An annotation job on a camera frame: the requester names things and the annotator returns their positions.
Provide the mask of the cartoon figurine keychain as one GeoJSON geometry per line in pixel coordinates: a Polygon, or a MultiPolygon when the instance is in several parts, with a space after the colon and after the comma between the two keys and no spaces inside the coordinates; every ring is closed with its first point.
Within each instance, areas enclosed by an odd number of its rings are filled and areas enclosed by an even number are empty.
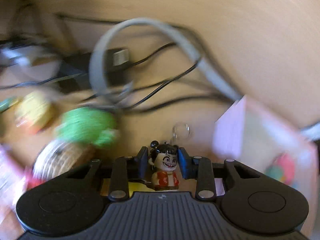
{"type": "Polygon", "coordinates": [[[177,145],[168,142],[160,144],[154,140],[150,144],[149,164],[152,167],[151,183],[155,191],[176,191],[179,179],[176,174],[178,166],[177,145]]]}

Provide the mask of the red strawberry plush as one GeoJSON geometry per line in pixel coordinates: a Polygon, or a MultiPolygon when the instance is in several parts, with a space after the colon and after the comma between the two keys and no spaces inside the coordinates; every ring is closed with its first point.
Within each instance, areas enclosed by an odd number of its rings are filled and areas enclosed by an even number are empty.
{"type": "Polygon", "coordinates": [[[96,149],[112,146],[118,137],[114,112],[80,107],[61,116],[56,138],[40,150],[26,173],[27,188],[41,185],[91,159],[96,149]]]}

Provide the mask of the pink cardboard box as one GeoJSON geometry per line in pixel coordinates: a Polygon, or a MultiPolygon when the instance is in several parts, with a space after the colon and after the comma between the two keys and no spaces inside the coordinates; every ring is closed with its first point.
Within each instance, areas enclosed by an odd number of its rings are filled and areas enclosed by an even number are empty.
{"type": "Polygon", "coordinates": [[[235,159],[261,173],[281,154],[295,163],[293,184],[311,200],[318,196],[316,145],[286,119],[256,100],[244,96],[216,121],[213,152],[235,159]]]}

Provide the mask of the black power adapter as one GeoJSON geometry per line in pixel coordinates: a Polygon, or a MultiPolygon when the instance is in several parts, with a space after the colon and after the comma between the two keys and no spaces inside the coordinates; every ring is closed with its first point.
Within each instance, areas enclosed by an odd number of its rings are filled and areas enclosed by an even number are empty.
{"type": "Polygon", "coordinates": [[[129,50],[124,47],[108,49],[102,57],[91,53],[73,54],[62,59],[57,77],[63,80],[57,84],[64,94],[105,85],[108,88],[125,86],[131,82],[131,67],[129,50]]]}

